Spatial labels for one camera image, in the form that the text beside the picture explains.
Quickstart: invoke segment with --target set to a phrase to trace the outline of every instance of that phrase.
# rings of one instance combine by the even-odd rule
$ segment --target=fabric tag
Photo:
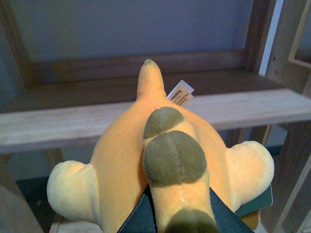
[[[193,98],[193,95],[191,94],[193,91],[194,89],[191,86],[189,86],[185,81],[181,80],[173,89],[173,91],[171,91],[167,96],[167,99],[179,106],[183,106]]]

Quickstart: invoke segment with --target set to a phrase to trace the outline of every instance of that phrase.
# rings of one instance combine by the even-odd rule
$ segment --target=plush leg
[[[269,151],[255,141],[227,149],[226,158],[233,192],[232,211],[236,211],[268,188],[274,174],[274,162]]]
[[[97,177],[91,164],[59,163],[49,177],[47,193],[57,213],[70,220],[100,225]]]

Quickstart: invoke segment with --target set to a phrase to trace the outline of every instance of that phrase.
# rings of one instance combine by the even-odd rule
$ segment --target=yellow plush toy
[[[234,212],[260,195],[273,173],[261,144],[228,149],[204,119],[167,100],[158,66],[146,60],[136,102],[105,130],[89,164],[53,169],[48,199],[64,217],[116,233],[149,182],[158,232],[218,232],[209,187]]]

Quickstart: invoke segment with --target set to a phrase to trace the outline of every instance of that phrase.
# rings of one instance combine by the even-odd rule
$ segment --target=olive green patch
[[[147,120],[143,139],[167,131],[182,122],[183,119],[183,115],[177,109],[171,107],[162,107],[154,110]]]
[[[142,165],[149,184],[156,187],[194,183],[207,168],[201,146],[182,131],[154,138],[144,152]]]
[[[213,219],[200,210],[181,209],[173,215],[165,233],[218,233]]]

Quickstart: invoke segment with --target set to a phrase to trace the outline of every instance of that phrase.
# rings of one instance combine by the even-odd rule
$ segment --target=wooden shelf
[[[194,96],[282,88],[244,70],[189,72],[163,75],[166,93],[183,79]],[[129,102],[136,99],[138,76],[104,80],[40,84],[8,103],[2,112],[54,109],[94,104]]]
[[[95,143],[131,104],[0,114],[0,153]],[[289,89],[199,96],[185,107],[217,130],[311,119],[311,100]]]

